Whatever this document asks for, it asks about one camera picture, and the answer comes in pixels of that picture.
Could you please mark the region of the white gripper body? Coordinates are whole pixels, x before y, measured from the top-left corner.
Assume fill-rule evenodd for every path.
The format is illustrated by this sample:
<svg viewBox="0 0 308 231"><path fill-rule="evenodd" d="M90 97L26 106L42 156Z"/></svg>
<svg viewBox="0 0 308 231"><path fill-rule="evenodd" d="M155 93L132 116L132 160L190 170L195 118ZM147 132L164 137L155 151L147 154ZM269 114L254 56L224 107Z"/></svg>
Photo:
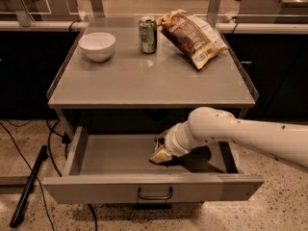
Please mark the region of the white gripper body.
<svg viewBox="0 0 308 231"><path fill-rule="evenodd" d="M172 126L165 136L165 148L176 157L182 157L193 150L193 138L187 122Z"/></svg>

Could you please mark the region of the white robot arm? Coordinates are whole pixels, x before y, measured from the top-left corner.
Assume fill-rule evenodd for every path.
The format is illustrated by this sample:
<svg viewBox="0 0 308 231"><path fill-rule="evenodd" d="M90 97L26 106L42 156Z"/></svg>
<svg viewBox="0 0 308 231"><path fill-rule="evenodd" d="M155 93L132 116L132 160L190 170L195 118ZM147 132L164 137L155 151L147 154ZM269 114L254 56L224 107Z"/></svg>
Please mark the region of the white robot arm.
<svg viewBox="0 0 308 231"><path fill-rule="evenodd" d="M183 157L195 148L216 142L232 142L297 166L308 167L308 126L234 117L209 107L194 109L156 141L150 161L155 164Z"/></svg>

